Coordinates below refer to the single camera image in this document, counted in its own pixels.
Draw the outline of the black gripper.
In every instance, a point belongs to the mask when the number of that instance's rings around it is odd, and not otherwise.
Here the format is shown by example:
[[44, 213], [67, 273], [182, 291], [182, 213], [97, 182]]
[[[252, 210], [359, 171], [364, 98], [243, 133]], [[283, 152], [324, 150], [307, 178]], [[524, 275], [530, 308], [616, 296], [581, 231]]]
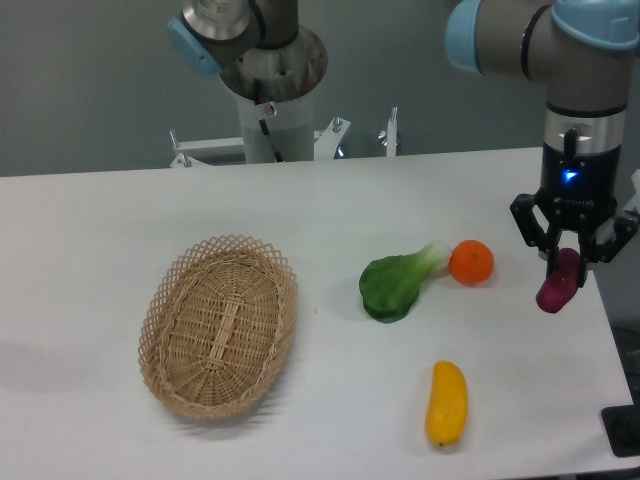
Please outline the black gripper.
[[[566, 160], [562, 152], [543, 145], [537, 202], [534, 194], [519, 194], [510, 211], [525, 244], [536, 248], [546, 259], [546, 278], [558, 266], [559, 229], [577, 232], [579, 288], [586, 282], [589, 264], [609, 263], [638, 232], [637, 212], [623, 210], [614, 215], [620, 150], [618, 146], [604, 153], [576, 155]], [[549, 221], [546, 229], [534, 213], [536, 206]], [[611, 217], [612, 233], [599, 242], [597, 229]]]

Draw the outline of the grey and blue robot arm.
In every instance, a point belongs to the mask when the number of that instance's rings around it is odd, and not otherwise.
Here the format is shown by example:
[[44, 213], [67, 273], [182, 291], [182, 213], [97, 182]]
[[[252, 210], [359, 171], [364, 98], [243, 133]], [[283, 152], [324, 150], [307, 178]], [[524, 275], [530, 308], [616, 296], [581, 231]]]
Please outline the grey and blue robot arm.
[[[635, 1], [461, 1], [445, 27], [458, 69], [539, 82], [547, 106], [539, 190], [511, 211], [525, 243], [560, 267], [562, 233], [578, 238], [577, 279], [612, 260], [639, 227], [614, 197], [634, 53]], [[326, 65], [294, 1], [188, 1], [167, 26], [171, 44], [205, 77], [249, 102], [266, 157], [282, 162], [274, 119], [321, 80]]]

